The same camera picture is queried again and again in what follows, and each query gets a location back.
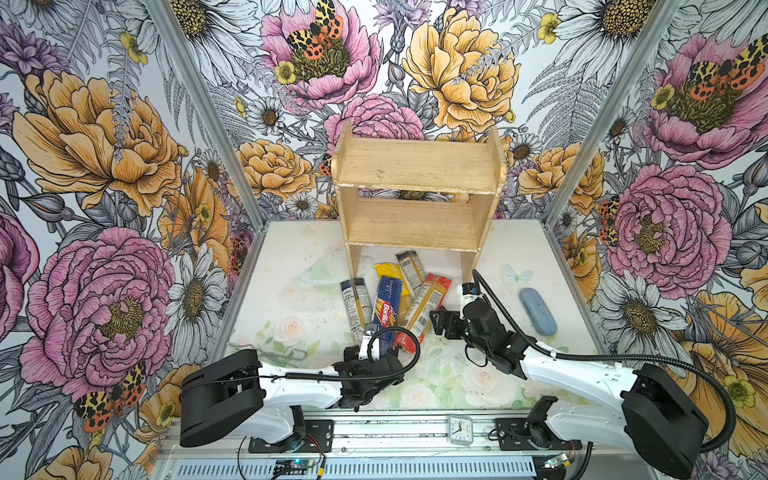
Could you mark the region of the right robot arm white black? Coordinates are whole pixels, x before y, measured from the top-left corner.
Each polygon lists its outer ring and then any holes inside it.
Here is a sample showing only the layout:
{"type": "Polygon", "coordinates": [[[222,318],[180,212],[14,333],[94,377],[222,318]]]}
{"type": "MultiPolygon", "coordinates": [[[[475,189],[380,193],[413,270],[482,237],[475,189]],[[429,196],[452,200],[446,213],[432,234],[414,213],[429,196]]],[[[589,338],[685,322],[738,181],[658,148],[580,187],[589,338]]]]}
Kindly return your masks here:
{"type": "Polygon", "coordinates": [[[498,426],[501,443],[547,450],[604,444],[638,454],[669,477],[686,479],[692,474],[709,422],[664,369],[652,364],[632,369],[618,361],[580,362],[547,353],[533,338],[506,330],[483,298],[460,312],[439,308],[429,318],[436,334],[482,352],[501,373],[586,399],[580,405],[542,396],[524,419],[498,426]]]}

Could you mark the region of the blue Barilla spaghetti box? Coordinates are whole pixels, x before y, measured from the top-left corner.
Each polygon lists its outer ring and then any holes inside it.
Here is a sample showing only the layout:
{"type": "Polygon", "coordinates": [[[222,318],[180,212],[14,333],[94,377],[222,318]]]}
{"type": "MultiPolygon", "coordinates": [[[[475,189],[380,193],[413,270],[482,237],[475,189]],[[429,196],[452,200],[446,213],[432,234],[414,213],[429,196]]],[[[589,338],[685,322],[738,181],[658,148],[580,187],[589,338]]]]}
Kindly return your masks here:
{"type": "MultiPolygon", "coordinates": [[[[382,276],[379,279],[376,299],[373,306],[373,316],[366,324],[366,333],[374,333],[397,325],[397,316],[400,310],[402,293],[402,281],[390,276],[382,276]]],[[[396,339],[397,333],[387,331],[381,334],[374,342],[371,356],[379,359],[388,353],[396,339]]]]}

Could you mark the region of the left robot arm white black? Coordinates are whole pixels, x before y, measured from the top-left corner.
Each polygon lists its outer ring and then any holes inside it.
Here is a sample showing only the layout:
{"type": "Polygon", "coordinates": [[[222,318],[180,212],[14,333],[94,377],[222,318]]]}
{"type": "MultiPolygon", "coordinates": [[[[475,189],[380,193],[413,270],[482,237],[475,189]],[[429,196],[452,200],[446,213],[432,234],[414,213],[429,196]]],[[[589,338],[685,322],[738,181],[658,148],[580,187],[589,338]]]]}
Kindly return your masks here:
{"type": "Polygon", "coordinates": [[[303,409],[357,409],[404,380],[408,368],[395,352],[361,359],[349,347],[342,361],[318,370],[288,369],[245,349],[182,381],[179,443],[211,444],[230,434],[276,445],[302,435],[303,409]]]}

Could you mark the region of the red spaghetti bag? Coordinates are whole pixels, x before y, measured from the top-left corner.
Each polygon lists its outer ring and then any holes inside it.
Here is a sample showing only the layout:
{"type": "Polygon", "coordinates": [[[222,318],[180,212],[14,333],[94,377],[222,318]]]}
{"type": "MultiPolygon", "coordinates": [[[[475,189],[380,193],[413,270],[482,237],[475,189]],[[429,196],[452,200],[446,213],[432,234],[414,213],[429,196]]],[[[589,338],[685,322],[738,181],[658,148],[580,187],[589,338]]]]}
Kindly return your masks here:
{"type": "Polygon", "coordinates": [[[451,285],[450,278],[429,274],[416,289],[410,307],[398,320],[398,326],[409,330],[421,343],[431,325],[431,312],[441,307],[451,285]]]}

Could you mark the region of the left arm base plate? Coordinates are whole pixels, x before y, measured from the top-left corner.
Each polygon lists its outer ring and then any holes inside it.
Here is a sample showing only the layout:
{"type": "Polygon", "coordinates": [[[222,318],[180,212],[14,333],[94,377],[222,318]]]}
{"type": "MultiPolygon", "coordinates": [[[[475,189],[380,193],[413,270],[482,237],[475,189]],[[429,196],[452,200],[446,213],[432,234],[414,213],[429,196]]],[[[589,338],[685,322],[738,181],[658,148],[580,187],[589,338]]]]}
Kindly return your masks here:
{"type": "Polygon", "coordinates": [[[260,438],[251,437],[247,451],[251,454],[288,453],[329,453],[334,440],[333,420],[306,420],[305,432],[296,432],[277,444],[268,444],[260,438]]]}

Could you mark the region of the grey white spaghetti bag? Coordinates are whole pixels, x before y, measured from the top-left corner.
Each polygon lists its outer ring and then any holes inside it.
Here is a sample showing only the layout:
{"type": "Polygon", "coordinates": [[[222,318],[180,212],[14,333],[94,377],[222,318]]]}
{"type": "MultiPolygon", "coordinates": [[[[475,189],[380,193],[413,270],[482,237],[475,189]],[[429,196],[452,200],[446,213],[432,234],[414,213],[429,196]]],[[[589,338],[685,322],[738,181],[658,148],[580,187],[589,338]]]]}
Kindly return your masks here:
{"type": "Polygon", "coordinates": [[[367,285],[363,278],[352,278],[342,281],[340,288],[352,335],[360,344],[373,317],[367,285]]]}

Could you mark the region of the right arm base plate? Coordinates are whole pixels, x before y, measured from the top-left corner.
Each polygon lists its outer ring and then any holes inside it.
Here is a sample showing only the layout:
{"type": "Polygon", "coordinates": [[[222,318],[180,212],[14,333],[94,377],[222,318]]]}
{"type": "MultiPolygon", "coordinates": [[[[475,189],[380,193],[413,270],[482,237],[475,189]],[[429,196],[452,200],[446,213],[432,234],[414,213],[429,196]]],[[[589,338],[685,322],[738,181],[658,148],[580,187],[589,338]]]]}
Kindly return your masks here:
{"type": "Polygon", "coordinates": [[[581,441],[563,440],[545,423],[522,417],[497,418],[487,438],[497,442],[501,451],[579,451],[583,448],[581,441]]]}

